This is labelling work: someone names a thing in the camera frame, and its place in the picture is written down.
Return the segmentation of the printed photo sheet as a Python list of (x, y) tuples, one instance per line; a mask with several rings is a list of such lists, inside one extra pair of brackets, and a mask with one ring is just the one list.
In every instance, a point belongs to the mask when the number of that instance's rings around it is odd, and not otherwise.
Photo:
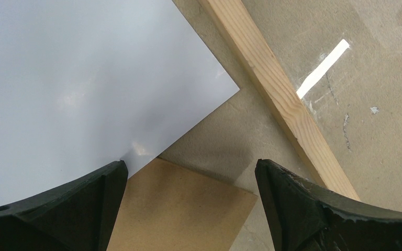
[(0, 206), (133, 175), (238, 90), (172, 1), (0, 1)]

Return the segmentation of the brown backing board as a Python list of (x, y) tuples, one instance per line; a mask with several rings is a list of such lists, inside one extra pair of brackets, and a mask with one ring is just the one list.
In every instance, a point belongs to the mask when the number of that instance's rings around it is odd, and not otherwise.
[(127, 181), (109, 250), (229, 250), (256, 195), (154, 159)]

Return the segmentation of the wooden picture frame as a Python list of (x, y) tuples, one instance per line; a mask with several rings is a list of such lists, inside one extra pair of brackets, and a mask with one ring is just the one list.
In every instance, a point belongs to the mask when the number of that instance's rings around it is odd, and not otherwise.
[(315, 181), (360, 197), (242, 1), (200, 1)]

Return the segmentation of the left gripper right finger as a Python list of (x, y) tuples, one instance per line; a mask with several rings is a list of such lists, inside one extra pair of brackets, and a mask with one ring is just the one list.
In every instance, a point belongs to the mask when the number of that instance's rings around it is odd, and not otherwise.
[(260, 159), (255, 178), (276, 250), (402, 250), (402, 212), (362, 203)]

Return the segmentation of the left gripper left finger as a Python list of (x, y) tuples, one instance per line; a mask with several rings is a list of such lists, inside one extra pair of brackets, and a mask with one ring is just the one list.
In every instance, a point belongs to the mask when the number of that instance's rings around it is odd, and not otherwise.
[(123, 161), (0, 206), (0, 250), (106, 250), (128, 180)]

